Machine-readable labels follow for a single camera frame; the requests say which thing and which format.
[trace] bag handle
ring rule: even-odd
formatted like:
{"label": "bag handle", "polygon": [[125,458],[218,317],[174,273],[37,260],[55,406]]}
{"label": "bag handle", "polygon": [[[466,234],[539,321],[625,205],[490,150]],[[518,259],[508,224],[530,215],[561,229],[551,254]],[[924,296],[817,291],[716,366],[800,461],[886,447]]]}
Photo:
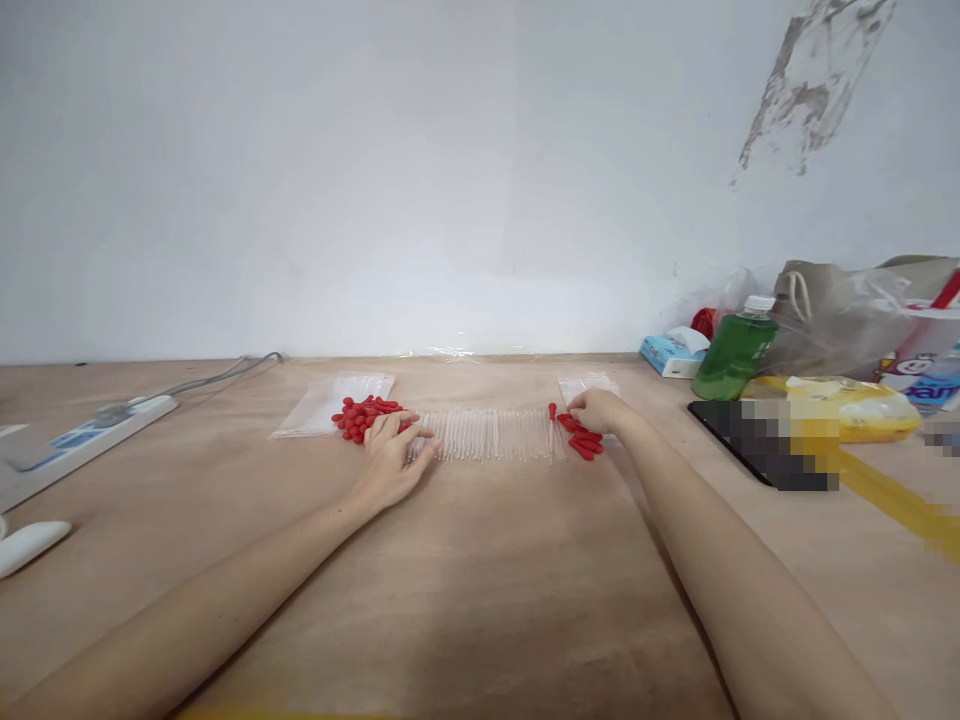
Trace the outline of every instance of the bag handle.
{"label": "bag handle", "polygon": [[[793,308],[793,311],[797,314],[804,323],[809,323],[813,319],[813,311],[810,309],[810,292],[807,290],[807,281],[804,279],[796,270],[791,270],[786,273],[785,276],[789,280],[789,286],[787,290],[787,297],[790,299],[790,307]],[[800,310],[800,307],[797,305],[797,287],[799,286],[802,291],[801,300],[803,301],[803,309],[805,312]]]}

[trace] green bottle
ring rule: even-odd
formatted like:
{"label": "green bottle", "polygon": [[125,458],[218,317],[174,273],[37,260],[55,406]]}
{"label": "green bottle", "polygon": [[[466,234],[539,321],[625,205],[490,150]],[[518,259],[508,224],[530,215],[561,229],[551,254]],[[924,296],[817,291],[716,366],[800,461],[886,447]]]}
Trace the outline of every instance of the green bottle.
{"label": "green bottle", "polygon": [[751,295],[743,312],[720,321],[707,356],[693,380],[704,400],[736,400],[757,372],[780,326],[767,317],[774,299]]}

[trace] food package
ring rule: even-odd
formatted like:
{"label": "food package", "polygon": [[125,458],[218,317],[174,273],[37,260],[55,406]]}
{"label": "food package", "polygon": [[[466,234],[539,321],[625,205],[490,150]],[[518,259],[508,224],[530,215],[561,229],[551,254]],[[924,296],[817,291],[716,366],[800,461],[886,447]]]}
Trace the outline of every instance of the food package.
{"label": "food package", "polygon": [[841,443],[903,440],[923,422],[896,390],[845,377],[758,377],[747,384],[740,399],[815,401],[828,411],[835,406]]}

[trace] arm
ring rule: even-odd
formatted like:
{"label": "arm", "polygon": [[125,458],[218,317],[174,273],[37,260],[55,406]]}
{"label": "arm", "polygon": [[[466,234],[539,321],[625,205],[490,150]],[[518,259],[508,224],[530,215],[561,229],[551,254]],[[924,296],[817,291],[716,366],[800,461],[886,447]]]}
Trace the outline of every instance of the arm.
{"label": "arm", "polygon": [[10,717],[114,720],[162,717],[246,642],[347,538],[405,498],[435,443],[403,467],[407,445],[432,432],[397,435],[401,412],[367,430],[360,476],[315,510],[170,591],[22,697]]}
{"label": "arm", "polygon": [[606,390],[570,412],[627,448],[744,720],[896,717],[790,572],[653,425]]}

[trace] plastic bag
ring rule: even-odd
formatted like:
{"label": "plastic bag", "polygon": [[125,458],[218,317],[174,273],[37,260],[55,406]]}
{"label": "plastic bag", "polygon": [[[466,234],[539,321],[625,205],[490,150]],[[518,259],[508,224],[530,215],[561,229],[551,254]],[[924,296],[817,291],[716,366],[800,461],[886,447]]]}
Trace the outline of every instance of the plastic bag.
{"label": "plastic bag", "polygon": [[873,379],[879,361],[916,327],[916,318],[906,310],[909,282],[880,268],[847,272],[834,265],[803,267],[803,273],[781,273],[776,294],[769,266],[738,270],[718,304],[716,322],[739,312],[749,295],[775,294],[770,317],[780,331],[758,374]]}
{"label": "plastic bag", "polygon": [[787,399],[816,402],[840,420],[840,442],[894,442],[909,437],[922,422],[900,393],[883,385],[845,377],[754,378],[741,400]]}
{"label": "plastic bag", "polygon": [[567,407],[570,403],[587,388],[598,387],[603,390],[609,390],[616,396],[620,396],[620,386],[607,377],[606,373],[588,373],[579,377],[558,377],[560,384],[560,394],[563,396],[563,402]]}
{"label": "plastic bag", "polygon": [[368,395],[386,398],[395,379],[396,376],[384,373],[342,372],[334,378],[332,387],[329,382],[312,382],[306,394],[271,437],[333,435],[339,430],[330,418],[341,412],[345,397],[357,401]]}

